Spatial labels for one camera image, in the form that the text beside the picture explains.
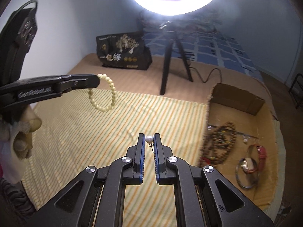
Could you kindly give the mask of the left gloved hand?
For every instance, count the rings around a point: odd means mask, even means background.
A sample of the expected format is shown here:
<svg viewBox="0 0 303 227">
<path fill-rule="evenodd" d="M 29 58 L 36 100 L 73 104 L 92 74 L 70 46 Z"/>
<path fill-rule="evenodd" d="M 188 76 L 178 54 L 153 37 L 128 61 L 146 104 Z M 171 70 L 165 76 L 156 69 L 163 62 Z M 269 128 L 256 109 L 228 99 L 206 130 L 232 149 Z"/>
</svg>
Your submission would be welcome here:
<svg viewBox="0 0 303 227">
<path fill-rule="evenodd" d="M 1 178 L 11 184 L 22 180 L 26 160 L 32 155 L 32 135 L 42 120 L 31 106 L 26 106 L 18 121 L 12 124 L 1 119 Z"/>
</svg>

